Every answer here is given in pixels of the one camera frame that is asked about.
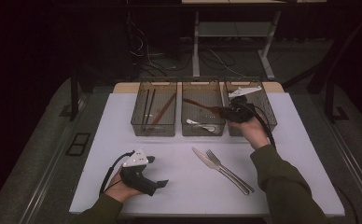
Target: hand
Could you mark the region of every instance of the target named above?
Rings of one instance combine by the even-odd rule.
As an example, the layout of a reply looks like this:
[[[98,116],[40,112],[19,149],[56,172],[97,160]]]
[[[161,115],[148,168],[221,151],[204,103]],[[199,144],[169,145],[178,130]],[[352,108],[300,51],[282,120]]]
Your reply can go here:
[[[118,202],[124,203],[132,196],[140,195],[143,193],[137,189],[132,189],[128,187],[122,182],[122,179],[120,178],[121,169],[122,167],[120,167],[114,177],[112,177],[111,181],[108,184],[108,186],[110,187],[104,192],[104,194],[110,196]]]
[[[255,117],[243,123],[236,123],[230,121],[230,126],[240,129],[244,138],[251,144],[251,147],[255,150],[269,144],[268,136],[266,135],[265,130]]]

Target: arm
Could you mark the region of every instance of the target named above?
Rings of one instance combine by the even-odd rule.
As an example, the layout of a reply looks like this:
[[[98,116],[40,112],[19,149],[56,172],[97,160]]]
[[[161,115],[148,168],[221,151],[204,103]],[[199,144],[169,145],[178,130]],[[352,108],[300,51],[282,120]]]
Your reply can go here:
[[[273,223],[327,223],[303,176],[270,145],[257,119],[230,125],[239,128],[255,150],[251,159],[257,168],[258,185],[266,192]]]
[[[140,191],[126,186],[121,181],[119,173],[120,169],[108,184],[110,187],[99,196],[94,206],[74,217],[71,223],[116,223],[123,203],[132,196],[142,194]]]

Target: forearm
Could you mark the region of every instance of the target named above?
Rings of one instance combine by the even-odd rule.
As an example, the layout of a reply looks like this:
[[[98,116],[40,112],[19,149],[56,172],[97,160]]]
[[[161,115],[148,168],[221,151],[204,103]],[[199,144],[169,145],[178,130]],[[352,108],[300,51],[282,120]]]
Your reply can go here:
[[[251,159],[257,167],[259,187],[266,192],[274,224],[327,223],[298,169],[283,161],[272,146],[259,148]]]
[[[101,194],[91,209],[74,217],[71,223],[116,223],[122,207],[122,203],[108,195]]]

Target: fork handle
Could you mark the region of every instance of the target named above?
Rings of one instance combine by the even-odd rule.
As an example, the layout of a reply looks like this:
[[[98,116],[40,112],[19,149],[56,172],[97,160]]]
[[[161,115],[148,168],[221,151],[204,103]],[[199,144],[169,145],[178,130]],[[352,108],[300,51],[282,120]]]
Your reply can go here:
[[[219,169],[218,171],[222,175],[224,175],[227,179],[229,179],[234,185],[236,185],[237,188],[239,188],[243,192],[243,194],[248,195],[250,193],[250,190],[248,190],[245,186],[243,186],[243,184],[241,184],[239,181],[237,181],[235,178],[233,178],[233,176],[228,174],[225,170]]]
[[[220,165],[219,166],[220,169],[224,170],[226,173],[228,173],[231,177],[233,177],[234,179],[236,179],[236,181],[239,181],[241,185],[243,185],[246,189],[248,189],[251,192],[254,192],[254,188],[251,187],[250,185],[248,185],[247,183],[245,183],[239,176],[237,176],[236,174],[234,174],[230,169],[228,169],[226,166],[224,165]]]

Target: green sleeve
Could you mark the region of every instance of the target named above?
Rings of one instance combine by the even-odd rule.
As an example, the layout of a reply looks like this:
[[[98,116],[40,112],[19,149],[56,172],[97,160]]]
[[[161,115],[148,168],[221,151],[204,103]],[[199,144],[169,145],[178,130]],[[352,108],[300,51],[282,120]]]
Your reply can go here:
[[[273,146],[256,150],[251,160],[257,168],[258,185],[266,192],[273,224],[327,223],[303,176],[283,161]]]
[[[97,202],[91,209],[84,211],[71,221],[72,224],[83,223],[117,223],[117,218],[122,210],[123,204],[109,197],[106,194],[101,194]]]

